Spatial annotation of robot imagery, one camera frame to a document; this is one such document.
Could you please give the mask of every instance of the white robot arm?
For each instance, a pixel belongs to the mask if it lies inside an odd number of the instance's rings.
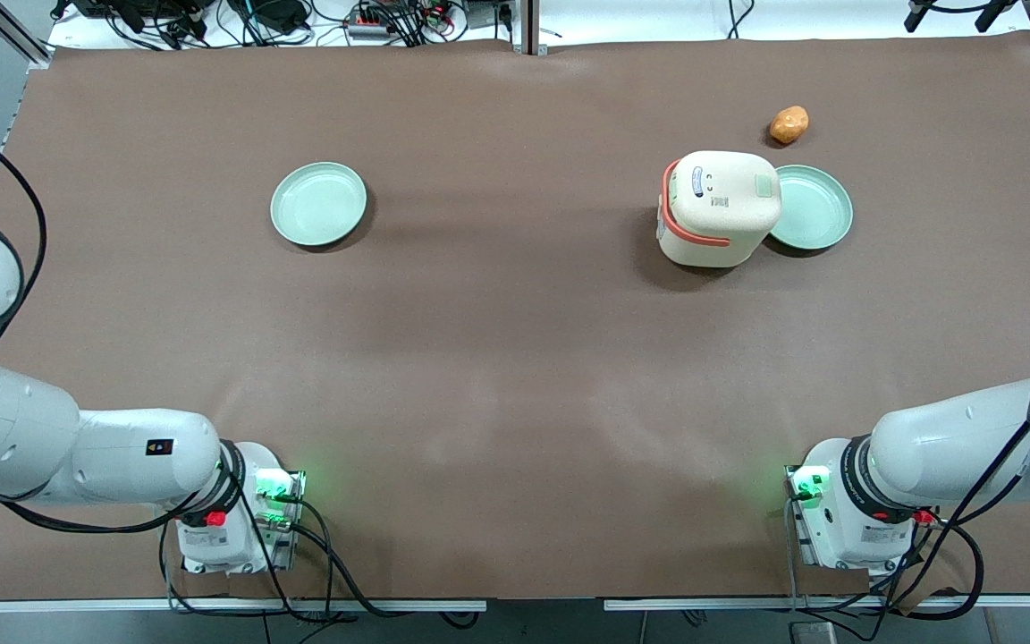
[[[0,233],[0,326],[21,284]],[[299,501],[303,484],[263,445],[218,439],[200,413],[81,411],[54,384],[0,367],[0,502],[25,518],[37,514],[18,503],[150,503],[179,521],[186,570],[263,572],[270,560],[290,566],[300,506],[275,498]]]
[[[1030,378],[886,413],[870,435],[815,445],[788,482],[806,563],[891,573],[918,510],[1030,501]]]

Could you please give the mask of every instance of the metal frame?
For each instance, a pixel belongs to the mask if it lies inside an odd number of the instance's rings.
[[[50,66],[50,53],[42,41],[25,28],[13,13],[0,3],[0,38],[10,45],[22,58],[41,69]]]
[[[539,0],[518,0],[518,53],[546,57],[547,45],[539,41]]]
[[[928,597],[917,605],[921,608],[954,608],[965,597]],[[679,600],[604,600],[602,610],[613,611],[781,611],[790,608],[826,608],[848,600],[848,597],[687,597]],[[880,607],[883,597],[864,597],[858,607]],[[982,595],[977,607],[1030,608],[1030,595]]]
[[[186,600],[203,611],[279,611],[280,600]],[[323,611],[322,600],[294,600],[291,607],[303,612]],[[486,600],[376,600],[372,602],[384,611],[414,613],[482,613]],[[353,600],[332,600],[332,610],[344,613],[364,611]],[[0,602],[0,613],[58,613],[97,611],[171,611],[180,610],[176,602],[160,600],[34,600],[33,602]]]

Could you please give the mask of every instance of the brown paper surface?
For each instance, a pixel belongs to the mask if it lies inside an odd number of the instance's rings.
[[[789,105],[812,126],[781,149],[765,127]],[[817,257],[677,268],[654,240],[659,178],[698,149],[821,167],[853,231]],[[5,151],[50,247],[0,364],[82,408],[195,410],[268,444],[309,472],[368,596],[784,595],[785,465],[886,411],[1030,376],[1025,33],[546,58],[63,50]],[[318,160],[370,193],[321,252],[268,211]],[[0,219],[30,257],[5,172]],[[972,531],[986,589],[1030,592],[1030,505]],[[161,596],[156,549],[0,509],[0,600]],[[322,590],[306,560],[282,576]]]

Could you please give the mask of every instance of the plate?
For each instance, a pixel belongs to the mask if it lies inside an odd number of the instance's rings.
[[[347,165],[320,162],[299,167],[277,187],[269,212],[281,237],[319,246],[339,241],[364,216],[368,191]]]
[[[769,235],[795,248],[827,248],[853,226],[853,201],[837,179],[809,165],[777,168],[782,217]]]

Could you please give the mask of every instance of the label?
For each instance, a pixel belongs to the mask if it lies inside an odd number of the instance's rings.
[[[694,174],[690,175],[690,187],[694,189],[695,196],[702,196],[701,191],[701,166],[694,167]]]
[[[229,530],[206,529],[182,531],[185,546],[224,546],[229,543]]]
[[[908,531],[900,526],[866,526],[861,531],[863,543],[896,543],[906,538]]]

